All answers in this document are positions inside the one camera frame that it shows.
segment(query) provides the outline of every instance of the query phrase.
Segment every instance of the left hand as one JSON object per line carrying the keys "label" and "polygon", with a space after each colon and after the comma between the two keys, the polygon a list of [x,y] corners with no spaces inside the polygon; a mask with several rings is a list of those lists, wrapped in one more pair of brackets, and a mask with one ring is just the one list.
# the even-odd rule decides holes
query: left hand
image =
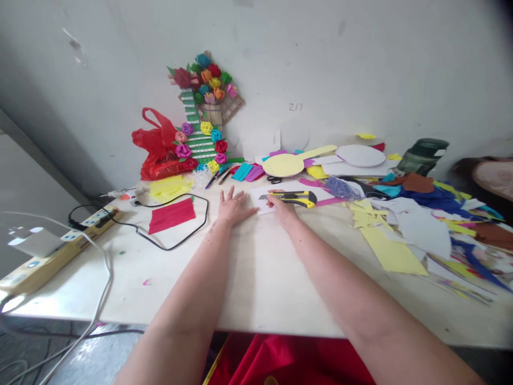
{"label": "left hand", "polygon": [[258,211],[258,207],[246,209],[245,202],[247,195],[241,191],[234,196],[234,190],[235,186],[230,187],[226,198],[224,197],[224,191],[221,191],[219,216],[217,217],[218,220],[226,221],[231,226],[242,222]]}

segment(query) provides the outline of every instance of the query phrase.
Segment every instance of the right hand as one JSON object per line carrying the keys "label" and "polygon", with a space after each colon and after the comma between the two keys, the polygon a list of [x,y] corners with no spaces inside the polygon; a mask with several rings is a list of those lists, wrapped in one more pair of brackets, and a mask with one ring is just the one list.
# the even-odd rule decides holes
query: right hand
{"label": "right hand", "polygon": [[[284,193],[284,190],[269,190],[269,193]],[[298,214],[296,213],[295,205],[292,203],[284,203],[282,200],[274,195],[267,195],[267,205],[269,207],[276,207],[278,213],[279,222],[283,227],[290,223],[299,220]]]}

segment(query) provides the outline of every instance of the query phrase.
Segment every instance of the white paper circle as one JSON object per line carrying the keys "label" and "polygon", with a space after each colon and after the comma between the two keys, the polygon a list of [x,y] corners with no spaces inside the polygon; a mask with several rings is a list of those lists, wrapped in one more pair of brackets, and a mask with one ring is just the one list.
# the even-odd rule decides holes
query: white paper circle
{"label": "white paper circle", "polygon": [[381,151],[361,144],[341,146],[335,151],[345,163],[355,167],[376,167],[386,161]]}

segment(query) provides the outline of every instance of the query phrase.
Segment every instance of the blue paper flower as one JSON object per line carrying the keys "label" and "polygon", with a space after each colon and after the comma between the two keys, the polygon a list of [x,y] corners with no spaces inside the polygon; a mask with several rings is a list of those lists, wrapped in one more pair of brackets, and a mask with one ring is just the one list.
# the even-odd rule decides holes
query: blue paper flower
{"label": "blue paper flower", "polygon": [[202,86],[198,89],[198,91],[199,91],[199,93],[200,93],[200,94],[202,94],[203,96],[205,96],[205,94],[206,94],[207,92],[209,92],[209,91],[210,91],[210,88],[208,87],[208,85],[207,85],[207,84],[204,84],[204,85],[202,85]]}
{"label": "blue paper flower", "polygon": [[204,53],[200,53],[196,56],[196,62],[203,68],[207,69],[212,61]]}
{"label": "blue paper flower", "polygon": [[212,135],[212,142],[217,142],[218,140],[223,139],[223,134],[221,134],[221,131],[218,129],[213,129],[211,132]]}

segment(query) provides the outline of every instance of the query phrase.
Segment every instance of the written number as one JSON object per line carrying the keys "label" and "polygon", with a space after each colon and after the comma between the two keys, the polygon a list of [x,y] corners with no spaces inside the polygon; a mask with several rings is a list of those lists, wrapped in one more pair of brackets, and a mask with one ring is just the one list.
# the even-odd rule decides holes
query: written number
{"label": "written number", "polygon": [[298,106],[299,106],[299,112],[301,112],[303,110],[303,103],[289,103],[289,111],[297,111],[298,110]]}

